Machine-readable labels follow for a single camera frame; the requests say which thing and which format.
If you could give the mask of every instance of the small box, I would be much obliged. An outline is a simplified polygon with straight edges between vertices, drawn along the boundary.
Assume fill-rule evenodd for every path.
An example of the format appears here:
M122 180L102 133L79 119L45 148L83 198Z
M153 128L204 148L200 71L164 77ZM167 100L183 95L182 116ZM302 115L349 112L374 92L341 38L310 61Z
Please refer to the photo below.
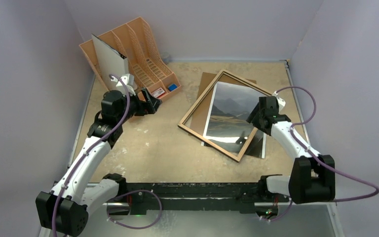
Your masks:
M162 87L159 87L156 89L153 93L152 96L155 98L159 98L160 96L164 95L166 92Z
M168 86L168 90L169 91L173 91L173 90L175 90L176 88L178 88L175 84L170 84L169 86Z

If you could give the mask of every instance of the brown cardboard backing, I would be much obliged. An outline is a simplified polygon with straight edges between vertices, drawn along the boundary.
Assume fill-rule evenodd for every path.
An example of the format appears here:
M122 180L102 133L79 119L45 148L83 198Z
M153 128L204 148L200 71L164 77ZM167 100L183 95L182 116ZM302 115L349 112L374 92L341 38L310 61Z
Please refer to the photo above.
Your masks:
M217 74L214 74L214 73L203 72L201 76L200 86L198 87L197 98L200 97L202 92L205 90L205 88L207 88L207 86L211 83L214 77L216 77L216 75ZM249 80L249 79L247 80L256 84L255 80ZM231 84L243 85L233 79L227 80L226 78L221 78L220 81L231 83ZM197 107L197 109L194 111L191 117L191 124L189 127L200 135L204 133L205 123L207 122L208 109L210 108L212 96L213 96L213 90L211 90L207 94L205 99L200 103L200 105Z

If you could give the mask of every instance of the blue object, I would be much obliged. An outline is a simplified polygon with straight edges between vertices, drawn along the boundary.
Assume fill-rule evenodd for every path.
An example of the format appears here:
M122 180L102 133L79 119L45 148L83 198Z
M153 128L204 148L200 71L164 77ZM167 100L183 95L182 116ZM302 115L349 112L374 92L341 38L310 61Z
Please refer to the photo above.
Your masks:
M170 84L169 86L168 86L168 90L169 91L173 91L173 90L175 90L176 88L178 88L175 84Z

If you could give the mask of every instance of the metal bar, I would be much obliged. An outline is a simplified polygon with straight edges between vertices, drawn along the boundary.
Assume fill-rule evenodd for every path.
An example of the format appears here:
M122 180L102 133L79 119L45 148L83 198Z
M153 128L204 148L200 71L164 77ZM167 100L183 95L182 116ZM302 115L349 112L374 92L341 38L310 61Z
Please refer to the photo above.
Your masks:
M128 207L129 205L125 202L106 202L102 204L103 206L115 206L115 207Z
M86 103L85 103L85 108L83 108L82 117L80 118L80 122L79 122L79 128L77 129L77 132L76 132L75 142L73 143L71 156L69 158L68 169L69 169L69 167L71 167L71 165L73 163L77 142L79 140L80 131L82 130L83 120L85 119L86 109L88 108L89 99L91 98L91 93L92 93L92 88L94 87L94 82L95 82L95 74L93 74L92 85L91 85L91 88L89 90L88 96L86 97L87 99L86 99Z
M262 137L262 153L261 153L262 159L265 159L265 147L266 147L266 134L264 133L264 136Z
M339 214L338 214L338 209L336 207L336 204L333 202L328 203L327 207L328 207L328 213L331 218L332 228L334 230L335 236L344 237L345 234L343 233L343 230L342 230L342 225L339 219Z
M287 61L285 61L285 71L287 73L288 81L290 82L290 85L293 86L293 80L291 78L290 69L288 68L288 62ZM294 100L296 102L297 111L299 112L300 121L304 122L303 113L302 113L302 110L301 110L300 105L299 105L299 100L297 98L296 90L295 89L291 89L291 91L293 92L293 95L294 95ZM302 127L303 127L303 130L304 130L304 134L306 136L306 141L310 145L310 140L309 140L309 137L308 137L306 126L303 124Z
M171 58L170 63L280 63L281 59L249 58Z

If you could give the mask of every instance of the cable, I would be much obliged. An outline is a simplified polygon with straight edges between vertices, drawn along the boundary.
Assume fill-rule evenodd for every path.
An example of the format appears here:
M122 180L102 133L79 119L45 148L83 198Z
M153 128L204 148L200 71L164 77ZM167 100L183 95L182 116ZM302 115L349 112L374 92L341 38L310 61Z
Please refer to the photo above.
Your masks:
M354 180L358 183L362 183L362 184L365 184L365 185L368 185L370 187L373 187L375 188L376 190L370 194L367 194L367 195L361 195L361 196L356 196L356 197L348 197L348 198L341 198L341 199L334 199L333 201L334 202L342 202L342 201L353 201L353 200L360 200L360 199L365 199L365 198L370 198L370 197L373 197L377 194L379 194L379 187L373 183L370 183L368 181L365 181L365 180L362 180L360 178L357 178L357 177L354 177L352 175L349 175L347 173L344 173L342 171L339 171L337 169L334 169L330 166L328 166L327 164L323 163L321 160L319 160L319 158L313 153L311 152L311 150L308 148L308 146L306 146L306 144L303 144L303 142L301 142L295 135L294 135L294 126L297 126L297 125L303 125L303 124L306 124L308 122L311 121L311 119L314 117L314 115L316 114L316 100L314 99L313 95L306 89L304 89L303 87L300 87L300 86L287 86L287 87L284 87L284 88L281 88L279 90L277 90L275 93L278 93L282 90L285 90L285 89L289 89L289 88L296 88L296 89L300 89L300 90L303 90L304 92L306 92L312 99L313 101L313 113L311 114L310 118L307 119L306 121L304 122L296 122L296 123L293 123L293 125L291 125L290 127L290 133L291 133L291 136L293 136L294 140L297 141L298 144L300 144L301 147L303 147L305 150L307 150L307 152L317 161L317 163L319 163L319 165L325 167L326 169L328 169L329 171L331 172L334 172L336 174L339 174L345 178L348 178L348 179L351 179L351 180Z
M120 195L118 197L115 197L114 199L121 199L123 198L124 196L127 196L127 195L130 195L130 194L135 194L135 193L139 193L139 192L144 192L144 193L149 193L149 194L152 194L156 199L157 199L157 202L159 203L159 214L157 215L156 219L150 224L150 225L147 225L147 226L143 226L143 227L134 227L134 226L129 226L129 225L126 225L126 224L123 224L123 223L120 223L118 221L115 221L113 219L111 219L110 217L110 214L108 213L108 209L107 209L107 215L108 215L108 219L107 221L111 221L113 222L114 224L117 224L117 225L120 225L120 226L123 226L123 227L126 227L126 228L129 228L129 229L133 229L133 230L142 230L142 229L146 229L146 228L149 228L149 227L152 227L154 224L156 224L160 218L161 218L161 215L162 215L162 203L160 202L160 199L159 197L154 194L154 192L151 192L149 190L135 190L135 191L131 191L131 192L128 192L126 194L123 194L123 195Z
M262 218L262 216L261 216L261 217L259 217L259 220L264 220L264 221L268 221L268 222L277 221L288 213L288 211L291 209L292 205L293 205L293 200L290 200L290 204L288 204L287 209L285 209L285 211L281 215L278 215L274 219Z
M121 83L121 85L124 87L124 90L125 90L125 95L126 95L126 98L127 98L127 105L125 107L125 111L124 111L124 114L123 114L123 117L120 119L120 121L117 123L117 125L111 130L109 131L107 134L105 134L103 137L101 137L98 141L96 141L94 144L92 144L88 150L86 150L86 152L84 152L82 154L82 156L79 158L78 162L72 167L72 171L69 173L69 175L66 177L66 180L65 182L63 183L64 185L64 188L62 188L59 192L59 195L57 196L56 198L56 202L54 203L54 208L53 208L53 216L51 217L51 228L53 230L53 237L57 237L57 232L56 232L56 214L57 214L57 208L59 206L59 203L60 203L60 199L62 198L62 195L63 193L65 192L65 190L68 188L68 183L70 181L70 179L72 178L73 174L75 173L75 171L77 170L77 168L79 167L79 165L83 162L83 160L87 157L87 154L90 154L90 152L101 142L101 141L104 141L106 140L113 132L115 132L121 125L122 123L124 122L125 118L127 117L127 114L128 114L128 111L130 109L130 95L128 93L128 89L127 89L127 86L124 84L124 82L116 75L113 75L113 74L110 74L109 75L110 78L114 77L116 79L118 79L118 81Z

